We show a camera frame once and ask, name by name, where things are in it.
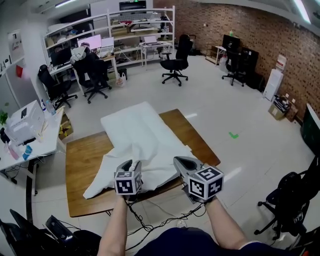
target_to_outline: white printer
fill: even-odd
[[[42,133],[45,114],[35,100],[13,113],[8,121],[5,133],[16,145],[21,145],[33,139],[35,133]]]

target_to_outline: red brick wall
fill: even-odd
[[[256,72],[264,75],[266,81],[278,55],[286,56],[279,92],[296,99],[300,119],[307,103],[320,116],[320,37],[303,27],[294,27],[281,16],[253,8],[190,0],[153,0],[154,8],[172,5],[176,6],[177,39],[184,33],[196,35],[196,47],[205,50],[207,43],[222,45],[223,35],[232,30],[244,47],[259,52]]]

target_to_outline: tile floor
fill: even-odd
[[[183,81],[182,87],[178,87],[174,80],[162,84],[163,71],[159,63],[148,65],[147,71],[140,66],[130,67],[126,87],[106,91],[108,99],[97,95],[88,105],[86,99],[79,95],[71,102],[72,108],[65,109],[74,133],[64,142],[101,132],[100,118],[143,101],[148,101],[158,113],[178,108],[221,160],[218,167],[225,174],[225,186],[218,197],[229,214],[249,239],[271,244],[272,231],[254,235],[255,229],[264,227],[272,218],[265,208],[257,207],[257,202],[263,201],[285,174],[302,172],[310,165],[314,155],[300,136],[300,126],[286,119],[274,120],[268,113],[270,102],[263,99],[261,93],[247,86],[241,87],[238,83],[230,86],[227,79],[221,79],[222,71],[202,56],[189,57],[189,68],[183,72],[189,76],[189,81]],[[239,137],[233,139],[229,132]],[[38,195],[32,203],[35,225],[41,228],[50,215],[54,215],[62,221],[102,235],[109,219],[106,213],[69,217],[65,155],[55,154],[46,157],[45,161],[46,164],[42,164],[37,172]],[[144,223],[153,225],[195,207],[180,188],[134,206]],[[318,195],[311,201],[304,222],[308,230],[320,225],[317,218],[319,208]],[[129,231],[139,227],[131,213],[127,220]],[[186,223],[213,236],[207,214],[191,216]],[[148,241],[175,225],[173,221],[155,230],[141,245],[128,251],[128,255],[133,255]],[[127,248],[145,235],[146,232],[140,230],[129,236]],[[285,248],[293,239],[284,234],[274,246]]]

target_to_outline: wooden table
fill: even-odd
[[[195,157],[209,165],[220,164],[215,153],[178,109],[161,113],[160,117],[181,142],[192,149]],[[114,189],[105,189],[91,199],[85,199],[83,196],[98,173],[103,156],[113,148],[114,146],[104,131],[66,145],[66,192],[71,217],[98,214],[114,208],[116,198]],[[178,177],[155,191],[143,193],[139,199],[154,197],[181,184],[182,180]]]

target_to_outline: white bag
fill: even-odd
[[[124,87],[127,83],[125,73],[122,73],[122,76],[118,73],[118,79],[116,80],[116,85],[120,88]]]

